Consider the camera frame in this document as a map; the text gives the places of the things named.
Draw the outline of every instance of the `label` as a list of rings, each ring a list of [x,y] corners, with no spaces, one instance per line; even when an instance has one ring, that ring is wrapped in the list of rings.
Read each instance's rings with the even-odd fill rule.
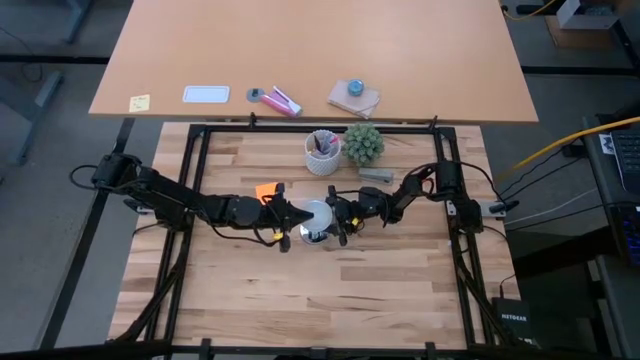
[[[132,96],[129,100],[129,112],[147,111],[150,105],[151,95]]]

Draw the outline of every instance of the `potted plant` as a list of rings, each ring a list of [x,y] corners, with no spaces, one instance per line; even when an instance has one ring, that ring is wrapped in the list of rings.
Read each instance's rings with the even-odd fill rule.
[[[372,124],[355,124],[344,135],[342,153],[358,167],[369,166],[384,151],[382,135]]]

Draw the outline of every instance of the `pen holder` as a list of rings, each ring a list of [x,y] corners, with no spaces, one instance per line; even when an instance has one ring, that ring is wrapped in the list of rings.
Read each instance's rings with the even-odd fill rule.
[[[336,138],[337,141],[330,145],[330,150],[327,154],[322,154],[316,150],[315,139],[317,138],[322,144],[327,136],[330,136],[330,139]],[[312,132],[304,142],[304,156],[307,161],[307,169],[314,175],[331,175],[340,164],[340,146],[340,138],[331,131],[316,130]]]

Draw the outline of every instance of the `yellow cable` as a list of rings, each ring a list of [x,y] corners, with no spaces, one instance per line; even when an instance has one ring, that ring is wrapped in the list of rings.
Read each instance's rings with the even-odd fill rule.
[[[511,175],[514,171],[520,169],[521,167],[527,165],[528,163],[530,163],[531,161],[533,161],[534,159],[540,157],[541,155],[543,155],[544,153],[548,152],[549,150],[564,145],[566,143],[569,143],[579,137],[582,136],[586,136],[586,135],[591,135],[600,131],[604,131],[607,129],[611,129],[611,128],[615,128],[618,126],[623,126],[623,125],[627,125],[627,124],[631,124],[634,122],[640,122],[640,116],[634,117],[634,118],[630,118],[630,119],[626,119],[626,120],[620,120],[620,121],[616,121],[614,123],[611,124],[606,124],[606,125],[600,125],[600,126],[596,126],[594,128],[591,129],[587,129],[587,130],[582,130],[579,131],[575,134],[569,135],[567,137],[564,137],[560,140],[557,140],[555,142],[553,142],[552,144],[546,146],[545,148],[543,148],[542,150],[536,152],[535,154],[529,156],[528,158],[520,161],[519,163],[517,163],[514,167],[512,167],[510,170],[498,175],[496,177],[496,182],[500,182],[502,180],[504,180],[507,176]]]
[[[538,15],[539,13],[541,13],[541,12],[545,11],[549,6],[551,6],[551,4],[553,4],[553,3],[554,3],[554,2],[556,2],[556,1],[558,1],[558,0],[551,0],[551,1],[549,1],[549,2],[547,3],[547,5],[545,5],[545,6],[541,7],[540,9],[538,9],[538,10],[536,10],[536,11],[532,12],[532,13],[531,13],[531,14],[529,14],[529,15],[522,16],[522,17],[519,17],[519,18],[514,18],[513,16],[509,15],[509,13],[508,13],[508,12],[506,12],[506,11],[503,11],[502,13],[504,14],[504,16],[508,17],[509,19],[511,19],[511,20],[513,20],[513,21],[520,21],[520,20],[524,20],[524,19],[526,19],[526,18],[530,18],[530,17],[532,17],[532,16],[536,16],[536,15]]]

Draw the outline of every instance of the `orange object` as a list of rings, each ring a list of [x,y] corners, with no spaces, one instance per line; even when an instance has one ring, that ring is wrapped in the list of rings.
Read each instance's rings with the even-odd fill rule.
[[[276,185],[278,185],[278,183],[269,183],[256,186],[256,197],[260,200],[261,203],[264,204],[264,201],[262,201],[263,196],[275,195]]]

